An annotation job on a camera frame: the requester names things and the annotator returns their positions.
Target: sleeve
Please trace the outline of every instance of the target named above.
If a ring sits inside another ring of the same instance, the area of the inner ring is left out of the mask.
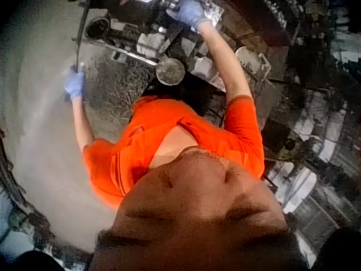
[[[83,150],[85,166],[95,194],[108,205],[118,207],[122,195],[111,179],[111,159],[115,145],[97,138]]]
[[[245,166],[260,177],[265,170],[265,155],[252,98],[239,96],[228,104],[224,128],[238,137],[240,150],[248,154]]]

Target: forearm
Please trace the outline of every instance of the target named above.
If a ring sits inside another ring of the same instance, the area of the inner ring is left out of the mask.
[[[86,145],[91,144],[95,137],[90,126],[89,119],[86,116],[85,108],[81,97],[75,97],[73,103],[74,127],[77,142],[80,151],[83,151]]]
[[[198,31],[213,56],[226,87],[227,104],[237,96],[252,98],[242,66],[235,53],[210,22],[201,23]]]

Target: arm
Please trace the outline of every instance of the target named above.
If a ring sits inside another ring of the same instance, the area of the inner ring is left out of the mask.
[[[86,116],[84,104],[81,97],[75,97],[73,102],[73,116],[74,116],[74,127],[75,136],[82,152],[84,147],[94,142],[95,137],[93,130],[90,126],[89,119]]]
[[[76,72],[73,67],[71,68],[64,88],[73,103],[75,135],[82,152],[84,147],[93,143],[95,138],[82,102],[82,93],[85,88],[84,65],[81,66],[81,69],[81,71]]]
[[[205,21],[200,23],[198,31],[207,43],[208,49],[224,81],[227,104],[241,95],[252,98],[238,58],[218,31],[212,26],[211,22]]]

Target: eyebrow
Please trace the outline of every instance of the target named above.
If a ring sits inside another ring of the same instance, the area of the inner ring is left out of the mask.
[[[151,241],[140,240],[136,238],[129,238],[114,235],[110,230],[102,230],[98,237],[96,238],[96,248],[100,250],[105,250],[108,248],[114,247],[125,247],[125,246],[139,246],[146,247],[151,243]]]

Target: blue latex glove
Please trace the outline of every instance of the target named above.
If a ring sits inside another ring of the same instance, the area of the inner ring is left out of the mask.
[[[167,10],[167,14],[174,20],[194,27],[195,30],[198,29],[200,23],[210,21],[204,15],[201,3],[196,0],[180,0],[178,6],[179,10],[177,12]]]
[[[71,66],[67,80],[64,84],[65,91],[69,94],[70,99],[81,97],[85,88],[85,72],[83,66],[80,72],[76,72],[74,66]]]

